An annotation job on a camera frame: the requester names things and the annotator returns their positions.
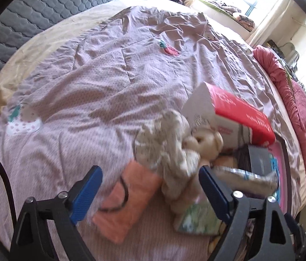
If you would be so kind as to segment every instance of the blue gripper pad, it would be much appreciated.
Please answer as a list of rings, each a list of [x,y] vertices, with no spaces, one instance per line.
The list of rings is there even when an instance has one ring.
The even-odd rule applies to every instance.
[[[201,167],[199,170],[199,182],[217,218],[229,224],[231,221],[229,208],[232,208],[233,200],[230,195],[231,190],[218,180],[210,167]]]
[[[94,169],[88,181],[84,184],[72,204],[72,214],[70,220],[73,224],[77,224],[85,218],[86,213],[94,200],[102,183],[102,170],[100,167]]]

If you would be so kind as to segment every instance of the curtain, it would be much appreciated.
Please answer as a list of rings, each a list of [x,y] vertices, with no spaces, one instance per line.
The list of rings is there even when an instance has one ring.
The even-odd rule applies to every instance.
[[[278,0],[266,18],[246,40],[246,43],[252,48],[255,48],[257,45],[262,45],[267,41],[270,34],[280,23],[284,15],[287,14],[293,4],[293,0]]]

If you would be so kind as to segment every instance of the pink towel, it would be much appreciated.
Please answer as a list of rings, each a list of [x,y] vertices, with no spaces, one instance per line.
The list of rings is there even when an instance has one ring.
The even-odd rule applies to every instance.
[[[93,223],[103,236],[121,244],[161,184],[161,177],[132,160],[123,171],[121,181],[101,205],[101,209],[112,211],[96,212]]]
[[[292,80],[293,98],[293,93],[286,78],[286,71],[270,49],[257,46],[253,55],[266,70],[281,95],[300,143],[306,172],[306,94],[299,84]]]

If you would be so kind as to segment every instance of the green fabric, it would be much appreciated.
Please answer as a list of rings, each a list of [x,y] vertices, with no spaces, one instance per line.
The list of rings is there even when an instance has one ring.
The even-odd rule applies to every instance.
[[[279,62],[280,64],[282,65],[283,69],[285,70],[286,72],[286,77],[287,77],[287,82],[288,82],[288,85],[289,85],[289,88],[291,89],[292,91],[292,94],[293,94],[293,98],[294,98],[294,92],[293,92],[293,87],[292,87],[292,76],[289,74],[289,72],[287,71],[287,69],[285,68],[283,62],[281,59],[279,59]]]
[[[206,0],[199,0],[199,1],[204,3],[205,5],[207,5],[208,7],[214,9],[217,12],[227,15],[228,17],[230,17],[231,19],[233,19],[237,22],[237,19],[235,17],[233,17],[232,15],[230,15],[229,13],[227,13],[225,10],[221,9],[220,7],[217,7],[215,4],[210,3]]]
[[[182,214],[177,231],[188,234],[218,236],[222,221],[219,220],[208,201],[193,204]]]
[[[20,114],[20,105],[16,106],[14,111],[10,114],[10,116],[8,117],[8,121],[9,122],[13,122],[13,120],[18,117]]]

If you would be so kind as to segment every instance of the windowsill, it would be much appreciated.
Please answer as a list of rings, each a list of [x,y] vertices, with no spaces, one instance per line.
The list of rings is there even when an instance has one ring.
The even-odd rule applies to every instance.
[[[232,31],[239,34],[244,40],[248,39],[251,35],[251,32],[249,32],[246,28],[239,24],[235,19],[231,18],[229,14],[225,15],[223,13],[220,13],[217,10],[205,5],[199,0],[195,0],[194,3],[191,5],[191,8],[198,12],[204,13],[209,18],[215,20],[221,25],[230,28]]]
[[[200,2],[202,2],[203,4],[205,4],[206,6],[208,6],[209,8],[215,10],[216,12],[219,12],[223,15],[225,15],[226,17],[234,20],[235,22],[237,22],[238,24],[240,24],[244,29],[246,29],[248,32],[252,32],[252,30],[248,30],[247,28],[245,28],[241,23],[238,22],[238,20],[236,18],[234,18],[232,15],[230,15],[229,13],[227,13],[225,10],[217,7],[216,5],[214,5],[213,3],[210,3],[206,0],[199,0]]]

